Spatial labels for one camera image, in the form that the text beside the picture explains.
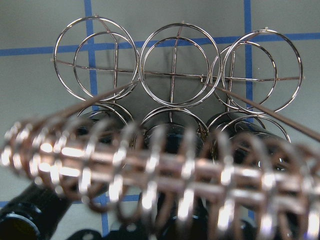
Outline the dark wine bottle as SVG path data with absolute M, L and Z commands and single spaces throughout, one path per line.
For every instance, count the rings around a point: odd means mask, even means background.
M 148 239 L 205 240 L 208 212 L 192 186 L 203 139 L 193 129 L 169 121 L 148 129 L 144 145 L 151 154 L 139 202 Z
M 49 240 L 72 202 L 35 183 L 0 210 L 2 240 Z
M 276 155 L 274 146 L 265 147 L 264 140 L 270 140 L 274 134 L 268 132 L 257 116 L 244 112 L 227 111 L 213 115 L 208 121 L 209 130 L 219 130 L 228 135 L 232 143 L 233 160 L 238 165 L 257 167 L 262 173 L 260 188 L 265 194 L 256 216 L 256 226 L 242 220 L 242 234 L 245 240 L 290 240 L 298 235 L 298 218 L 292 213 L 284 213 L 283 219 L 275 216 L 276 177 L 272 171 L 286 171 L 285 159 Z

